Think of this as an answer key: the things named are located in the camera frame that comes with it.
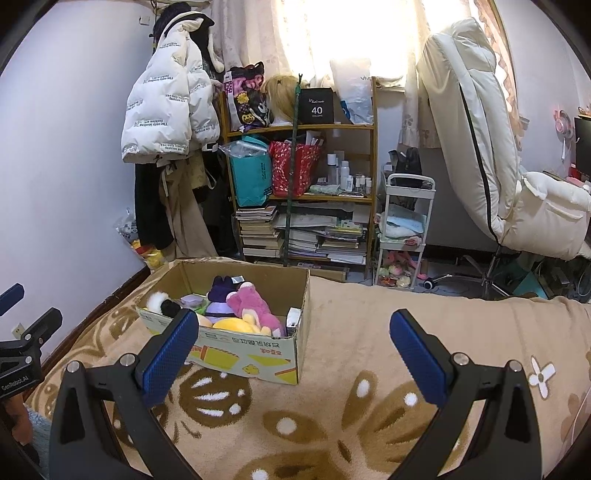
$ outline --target black backpack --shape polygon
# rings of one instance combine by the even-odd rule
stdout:
[[[418,148],[409,147],[406,155],[402,152],[392,150],[390,152],[392,160],[396,161],[394,173],[407,173],[413,175],[422,175],[421,157],[418,154]],[[412,189],[419,189],[423,186],[422,180],[416,179],[397,179],[396,185],[398,187],[408,187]]]

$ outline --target black box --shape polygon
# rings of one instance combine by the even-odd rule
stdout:
[[[332,88],[302,88],[298,122],[304,125],[334,124]]]

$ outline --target wall outlet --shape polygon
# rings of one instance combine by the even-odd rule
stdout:
[[[16,327],[12,329],[12,335],[17,340],[21,339],[21,335],[25,333],[25,327],[22,326],[22,323],[19,323]]]

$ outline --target metal screw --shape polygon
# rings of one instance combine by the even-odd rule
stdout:
[[[464,366],[470,362],[470,357],[468,357],[465,353],[456,353],[453,356],[453,361],[458,365]]]
[[[68,364],[67,370],[72,374],[80,368],[80,362],[74,360]]]
[[[124,367],[128,367],[130,365],[133,365],[135,362],[135,355],[132,353],[126,353],[124,356],[121,357],[121,360],[119,360],[119,363],[121,365],[123,365]]]
[[[514,372],[521,372],[523,367],[517,360],[511,360],[509,362],[509,368],[511,368]]]

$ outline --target white flower pattern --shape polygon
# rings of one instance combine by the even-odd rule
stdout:
[[[549,363],[540,370],[540,365],[533,356],[531,357],[531,366],[534,368],[534,373],[529,377],[530,385],[532,387],[538,387],[540,389],[540,395],[545,400],[549,394],[548,380],[554,376],[556,369],[552,363]]]

